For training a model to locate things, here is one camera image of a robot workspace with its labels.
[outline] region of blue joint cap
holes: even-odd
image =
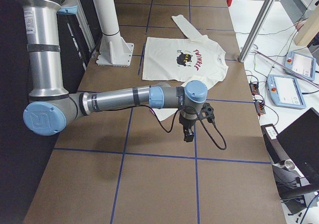
[[[23,112],[25,125],[36,134],[50,136],[66,127],[64,113],[47,102],[30,103]]]
[[[63,6],[59,11],[58,14],[61,15],[75,15],[78,12],[78,5],[75,6]]]
[[[201,81],[190,81],[185,86],[185,94],[195,103],[204,103],[207,98],[207,87]]]
[[[164,106],[164,93],[161,87],[150,87],[149,104],[151,108],[162,109]]]

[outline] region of label sticker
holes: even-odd
[[[27,34],[35,34],[35,22],[33,11],[24,12],[24,22]]]
[[[272,126],[266,127],[266,131],[271,139],[277,138],[277,133],[276,133],[274,127],[272,127]]]

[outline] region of warning label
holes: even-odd
[[[24,12],[24,22],[27,34],[35,34],[35,23],[33,11]]]

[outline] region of white pole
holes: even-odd
[[[121,37],[113,0],[93,0],[103,37],[98,65],[129,66],[134,45]]]

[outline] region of device screen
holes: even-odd
[[[281,103],[301,105],[294,79],[286,77],[274,77],[274,79]]]
[[[313,60],[310,57],[295,53],[291,69],[301,75],[310,77]]]

